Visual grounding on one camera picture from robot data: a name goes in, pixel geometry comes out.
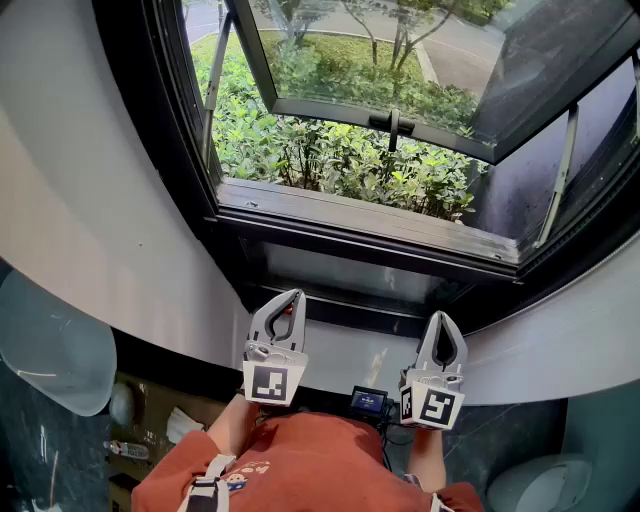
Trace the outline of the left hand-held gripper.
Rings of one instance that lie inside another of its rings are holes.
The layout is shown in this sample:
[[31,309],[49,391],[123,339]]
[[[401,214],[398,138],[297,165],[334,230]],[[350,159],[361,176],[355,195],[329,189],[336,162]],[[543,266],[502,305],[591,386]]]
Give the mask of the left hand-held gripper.
[[[270,299],[254,313],[243,361],[247,401],[270,406],[291,404],[309,361],[302,352],[306,303],[301,289],[291,289]],[[278,320],[286,323],[282,333],[275,329]]]

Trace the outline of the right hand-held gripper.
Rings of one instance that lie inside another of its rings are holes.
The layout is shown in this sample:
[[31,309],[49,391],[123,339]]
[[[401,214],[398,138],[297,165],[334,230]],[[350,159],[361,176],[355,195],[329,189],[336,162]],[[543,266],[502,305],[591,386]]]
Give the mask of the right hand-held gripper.
[[[429,319],[415,361],[400,386],[400,423],[431,430],[451,430],[465,395],[461,368],[468,348],[453,319],[436,311]],[[443,371],[431,371],[442,368]]]

